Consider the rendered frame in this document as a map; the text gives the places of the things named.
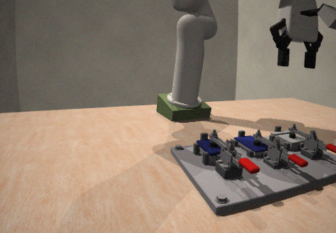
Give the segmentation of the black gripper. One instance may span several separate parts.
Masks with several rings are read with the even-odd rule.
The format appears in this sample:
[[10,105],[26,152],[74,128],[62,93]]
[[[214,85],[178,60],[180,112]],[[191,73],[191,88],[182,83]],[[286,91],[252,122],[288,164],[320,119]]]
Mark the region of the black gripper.
[[[297,42],[304,43],[307,49],[304,67],[315,69],[316,53],[323,40],[323,36],[318,31],[318,16],[309,17],[300,14],[301,11],[315,8],[317,8],[315,0],[280,0],[277,24],[270,27],[276,48],[278,48],[278,66],[289,66],[289,48],[287,47],[290,42]],[[279,35],[280,30],[281,35]]]

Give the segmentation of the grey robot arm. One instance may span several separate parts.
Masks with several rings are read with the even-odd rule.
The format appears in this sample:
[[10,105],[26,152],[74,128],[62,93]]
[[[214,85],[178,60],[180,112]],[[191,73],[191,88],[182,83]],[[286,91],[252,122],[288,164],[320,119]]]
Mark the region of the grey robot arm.
[[[167,100],[178,107],[201,105],[199,85],[204,62],[204,40],[217,32],[217,22],[208,0],[170,0],[172,6],[188,14],[178,21],[177,51],[172,93]],[[336,29],[336,8],[322,4],[320,8],[305,10],[301,15],[317,16],[328,28]]]

